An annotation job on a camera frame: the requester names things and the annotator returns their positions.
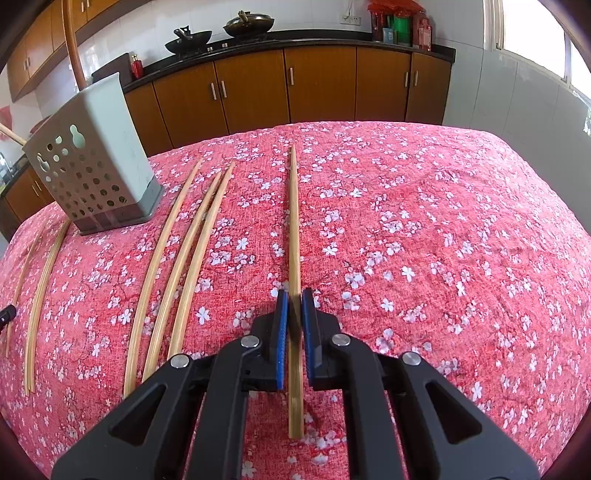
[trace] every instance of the perforated metal basket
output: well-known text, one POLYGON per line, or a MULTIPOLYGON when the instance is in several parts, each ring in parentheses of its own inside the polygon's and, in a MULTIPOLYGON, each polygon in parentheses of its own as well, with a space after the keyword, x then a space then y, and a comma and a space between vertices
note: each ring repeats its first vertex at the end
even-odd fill
POLYGON ((147 222, 160 202, 119 73, 79 92, 22 149, 82 235, 147 222))

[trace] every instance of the wooden stick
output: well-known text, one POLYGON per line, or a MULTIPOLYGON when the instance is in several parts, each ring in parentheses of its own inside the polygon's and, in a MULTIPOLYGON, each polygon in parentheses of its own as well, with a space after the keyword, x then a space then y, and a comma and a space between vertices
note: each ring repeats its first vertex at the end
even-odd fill
POLYGON ((78 43, 76 42, 76 31, 74 30, 74 13, 72 9, 73 0, 61 0, 61 16, 64 22, 64 36, 66 38, 66 48, 70 57, 70 64, 74 72, 74 79, 78 85, 78 90, 86 88, 86 78, 80 63, 78 54, 78 43))
POLYGON ((290 302, 295 318, 291 319, 288 346, 288 396, 290 439, 304 436, 304 372, 301 358, 301 274, 300 274, 300 205, 296 146, 291 146, 290 169, 290 302))
POLYGON ((57 255, 60 252, 60 248, 68 228, 70 227, 70 219, 66 220, 61 226, 57 233, 56 240, 53 242, 49 255, 45 261, 41 278, 35 292, 35 298, 33 300, 33 307, 31 309, 31 316, 29 317, 29 328, 27 332, 27 344, 25 347, 25 394, 29 392, 35 393, 35 350, 37 348, 37 332, 39 330, 39 319, 41 317, 41 309, 43 308, 43 300, 45 299, 45 293, 49 280, 51 277, 51 271, 53 265, 56 263, 57 255))
POLYGON ((150 347, 148 348, 148 356, 144 366, 144 376, 142 378, 142 382, 145 382, 147 379, 149 379, 149 377, 152 376, 156 370, 158 355, 160 354, 160 346, 162 345, 162 337, 164 336, 164 328, 166 327, 170 309, 173 306, 174 294, 177 291, 178 281, 181 278, 183 268, 187 258, 189 257, 191 247, 193 246, 193 241, 197 236, 197 232, 199 231, 201 224, 205 220, 207 208, 209 207, 209 203, 213 197, 213 194, 217 190, 217 186, 219 185, 221 178, 222 172, 218 172, 209 189, 207 190, 207 193, 205 194, 205 197, 199 206, 199 210, 197 210, 197 213, 193 218, 193 222, 189 227, 189 231, 183 240, 181 250, 179 250, 177 259, 174 262, 174 268, 170 274, 170 278, 168 279, 166 291, 164 292, 162 302, 160 303, 160 309, 158 310, 158 317, 156 318, 156 323, 154 324, 154 329, 152 330, 152 335, 150 337, 150 347))
POLYGON ((142 335, 142 328, 144 326, 144 319, 146 311, 148 310, 148 303, 150 302, 150 295, 152 293, 152 287, 154 286, 154 280, 156 279, 156 273, 158 273, 158 267, 160 266, 160 260, 164 253, 164 248, 168 242, 170 232, 173 230, 174 223, 177 219, 178 213, 183 206, 183 202, 189 187, 193 183, 193 179, 197 174, 197 171, 201 168, 203 160, 197 162, 193 171, 189 174, 189 177, 183 185, 183 189, 178 194, 176 201, 174 202, 173 209, 170 211, 164 228, 160 233, 160 238, 156 244, 156 249, 152 255, 152 260, 148 266, 148 272, 144 278, 144 284, 142 285, 142 291, 139 294, 138 306, 135 310, 134 323, 131 328, 131 336, 129 338, 129 349, 127 350, 127 363, 125 365, 125 383, 123 387, 123 395, 127 397, 130 393, 135 390, 135 376, 138 370, 138 352, 139 352, 139 341, 142 335))
POLYGON ((187 329, 187 319, 189 318, 189 310, 191 309, 193 294, 195 293, 195 285, 197 284, 197 279, 199 278, 199 272, 201 271, 203 258, 205 257, 205 249, 207 248, 209 238, 212 235, 212 229, 213 225, 216 222, 217 212, 220 208, 220 205, 222 204, 222 198, 226 193, 228 182, 232 177, 232 170, 234 168, 234 165, 234 162, 230 163, 230 166, 228 167, 226 174, 223 176, 222 183, 219 189, 217 190, 216 197, 213 200, 212 206, 210 207, 207 213, 205 224, 203 225, 203 229, 201 230, 201 234, 199 235, 199 241, 197 242, 197 246, 195 247, 193 259, 191 260, 191 266, 189 267, 189 273, 187 273, 187 278, 185 279, 183 293, 178 303, 178 311, 177 316, 174 319, 173 335, 170 340, 170 346, 168 347, 167 358, 171 358, 177 353, 180 353, 183 348, 184 334, 185 330, 187 329))
MULTIPOLYGON (((35 236, 35 240, 33 240, 33 243, 31 244, 31 248, 29 249, 29 253, 27 254, 27 258, 25 259, 25 263, 22 266, 21 275, 20 275, 20 277, 18 279, 18 283, 17 283, 17 288, 14 291, 14 295, 12 296, 12 304, 15 307, 17 306, 18 298, 21 296, 22 286, 25 283, 25 277, 27 276, 27 273, 29 271, 29 265, 31 263, 31 259, 33 258, 33 252, 35 251, 37 244, 39 243, 39 239, 41 238, 41 236, 43 234, 43 230, 45 230, 45 223, 41 227, 41 230, 39 230, 39 233, 35 236)), ((6 351, 4 353, 4 356, 6 358, 8 358, 10 337, 12 336, 12 324, 13 324, 13 322, 10 322, 8 324, 8 326, 6 327, 6 351)))
POLYGON ((2 125, 0 123, 0 132, 6 135, 8 138, 12 138, 16 143, 18 143, 21 147, 27 143, 27 141, 23 137, 19 137, 15 132, 10 130, 6 125, 2 125))

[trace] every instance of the red floral bedspread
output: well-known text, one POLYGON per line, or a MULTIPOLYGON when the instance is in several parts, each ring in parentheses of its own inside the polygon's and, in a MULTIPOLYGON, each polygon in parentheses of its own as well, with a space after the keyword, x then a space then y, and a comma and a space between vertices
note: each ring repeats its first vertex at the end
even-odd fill
MULTIPOLYGON (((36 393, 23 389, 28 316, 65 214, 23 225, 0 262, 18 302, 0 405, 25 451, 56 459, 122 398, 131 320, 161 228, 198 158, 144 322, 143 369, 160 295, 215 172, 236 160, 190 314, 184 351, 215 353, 274 307, 288 278, 288 157, 300 168, 302 282, 374 350, 419 352, 547 469, 589 402, 591 242, 566 205, 491 134, 428 125, 325 122, 204 141, 151 159, 166 193, 148 224, 80 237, 72 226, 43 305, 36 393)), ((171 313, 174 318, 176 307, 171 313)), ((168 349, 171 323, 161 349, 168 349)), ((4 351, 5 334, 0 339, 4 351)), ((287 395, 251 396, 242 476, 342 479, 341 398, 306 389, 306 436, 287 437, 287 395)))

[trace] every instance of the wok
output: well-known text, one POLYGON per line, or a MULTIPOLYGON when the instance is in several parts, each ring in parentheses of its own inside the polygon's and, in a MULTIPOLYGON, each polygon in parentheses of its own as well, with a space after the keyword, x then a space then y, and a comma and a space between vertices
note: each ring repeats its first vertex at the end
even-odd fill
POLYGON ((231 37, 247 37, 268 32, 275 23, 269 15, 252 14, 240 10, 236 18, 232 18, 223 28, 231 37))

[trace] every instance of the wall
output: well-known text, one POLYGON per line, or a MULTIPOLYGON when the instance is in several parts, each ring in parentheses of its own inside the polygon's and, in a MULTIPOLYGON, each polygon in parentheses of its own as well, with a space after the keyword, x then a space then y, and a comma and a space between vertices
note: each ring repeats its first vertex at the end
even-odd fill
MULTIPOLYGON (((29 93, 16 103, 12 103, 8 89, 8 70, 0 73, 0 107, 10 106, 12 130, 25 140, 31 136, 31 128, 43 117, 39 110, 35 93, 29 93)), ((20 145, 12 140, 0 140, 0 151, 10 164, 14 164, 22 155, 20 145)))
POLYGON ((591 137, 587 105, 528 61, 483 49, 483 2, 422 0, 435 42, 456 49, 444 124, 505 140, 591 233, 591 137))
POLYGON ((4 256, 4 252, 6 251, 7 247, 8 247, 7 240, 2 235, 0 235, 0 260, 4 256))
MULTIPOLYGON (((348 0, 153 0, 116 20, 79 47, 88 77, 105 63, 133 52, 148 65, 171 53, 164 44, 176 38, 173 30, 189 25, 192 31, 212 30, 212 41, 228 38, 223 26, 240 9, 275 18, 273 30, 331 28, 370 31, 366 0, 352 0, 352 12, 362 17, 360 27, 340 25, 339 15, 348 10, 348 0)), ((51 115, 76 93, 67 60, 44 79, 36 90, 43 116, 51 115)))

